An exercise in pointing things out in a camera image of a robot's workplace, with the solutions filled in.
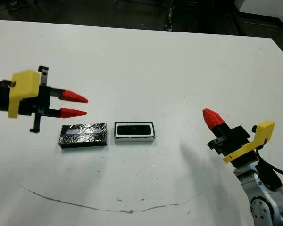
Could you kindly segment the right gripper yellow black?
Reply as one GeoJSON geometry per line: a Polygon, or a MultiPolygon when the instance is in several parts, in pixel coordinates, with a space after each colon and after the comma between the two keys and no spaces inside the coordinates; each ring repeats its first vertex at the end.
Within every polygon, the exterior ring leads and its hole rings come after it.
{"type": "Polygon", "coordinates": [[[275,127],[273,121],[264,121],[254,126],[255,136],[250,142],[250,135],[242,126],[229,128],[218,113],[208,108],[202,113],[209,130],[216,136],[216,139],[208,143],[209,148],[222,154],[224,163],[231,163],[236,168],[256,159],[254,150],[270,141],[275,127]]]}

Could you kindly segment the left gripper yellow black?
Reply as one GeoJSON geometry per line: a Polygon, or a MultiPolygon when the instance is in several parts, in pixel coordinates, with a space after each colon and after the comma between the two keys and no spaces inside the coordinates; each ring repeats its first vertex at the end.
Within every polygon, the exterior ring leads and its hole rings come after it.
{"type": "Polygon", "coordinates": [[[60,100],[88,103],[88,99],[69,90],[47,86],[48,67],[39,66],[38,71],[25,70],[12,75],[12,79],[0,81],[0,111],[8,112],[9,118],[35,114],[30,132],[40,132],[41,117],[48,110],[49,117],[71,118],[84,116],[85,111],[60,108],[49,109],[50,95],[60,100]]]}

